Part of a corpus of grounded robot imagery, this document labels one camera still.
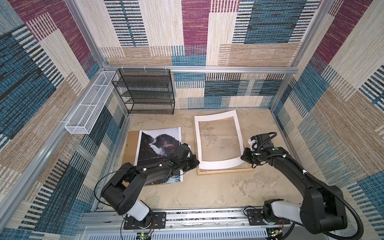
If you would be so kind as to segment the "colour landscape photo underneath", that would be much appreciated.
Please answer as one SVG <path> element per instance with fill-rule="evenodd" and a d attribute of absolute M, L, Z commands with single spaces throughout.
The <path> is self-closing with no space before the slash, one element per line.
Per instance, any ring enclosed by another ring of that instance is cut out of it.
<path fill-rule="evenodd" d="M 167 160 L 174 154 L 181 140 L 180 127 L 140 131 L 135 165 L 159 166 L 161 160 Z"/>

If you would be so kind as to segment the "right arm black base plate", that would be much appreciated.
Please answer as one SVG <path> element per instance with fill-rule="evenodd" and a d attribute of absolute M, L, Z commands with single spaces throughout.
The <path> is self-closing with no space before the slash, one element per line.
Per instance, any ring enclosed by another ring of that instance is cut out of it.
<path fill-rule="evenodd" d="M 260 208 L 246 207 L 243 213 L 249 221 L 250 226 L 291 226 L 292 223 L 288 219 L 273 217 L 272 220 L 265 220 L 263 210 Z"/>

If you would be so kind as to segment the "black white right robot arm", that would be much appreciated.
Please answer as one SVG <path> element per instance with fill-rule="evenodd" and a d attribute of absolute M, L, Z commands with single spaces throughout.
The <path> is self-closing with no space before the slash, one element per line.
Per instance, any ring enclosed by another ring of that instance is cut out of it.
<path fill-rule="evenodd" d="M 299 164 L 283 148 L 264 148 L 261 153 L 245 148 L 241 160 L 255 166 L 262 163 L 279 170 L 298 189 L 303 197 L 300 205 L 283 199 L 267 200 L 263 206 L 263 218 L 273 223 L 278 218 L 288 219 L 302 225 L 311 234 L 325 234 L 336 240 L 344 239 L 333 232 L 348 226 L 349 211 L 357 223 L 357 231 L 348 240 L 359 240 L 364 234 L 364 225 L 359 214 L 344 199 L 337 186 L 329 186 L 317 179 Z"/>

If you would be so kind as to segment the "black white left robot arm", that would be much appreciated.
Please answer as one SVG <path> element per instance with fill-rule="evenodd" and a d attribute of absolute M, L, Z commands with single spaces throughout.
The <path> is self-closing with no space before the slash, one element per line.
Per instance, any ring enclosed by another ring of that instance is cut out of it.
<path fill-rule="evenodd" d="M 101 197 L 118 215 L 127 214 L 137 221 L 138 227 L 149 228 L 153 223 L 153 211 L 138 200 L 143 187 L 158 180 L 181 176 L 180 171 L 186 173 L 197 168 L 199 164 L 193 154 L 159 158 L 154 164 L 146 166 L 123 164 L 104 185 Z"/>

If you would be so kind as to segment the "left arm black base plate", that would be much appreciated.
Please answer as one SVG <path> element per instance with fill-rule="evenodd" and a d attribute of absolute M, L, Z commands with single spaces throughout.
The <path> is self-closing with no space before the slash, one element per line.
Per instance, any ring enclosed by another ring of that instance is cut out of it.
<path fill-rule="evenodd" d="M 123 224 L 124 230 L 149 230 L 149 229 L 164 229 L 166 227 L 167 214 L 166 212 L 150 212 L 149 216 L 144 220 L 138 221 L 132 216 L 125 217 Z"/>

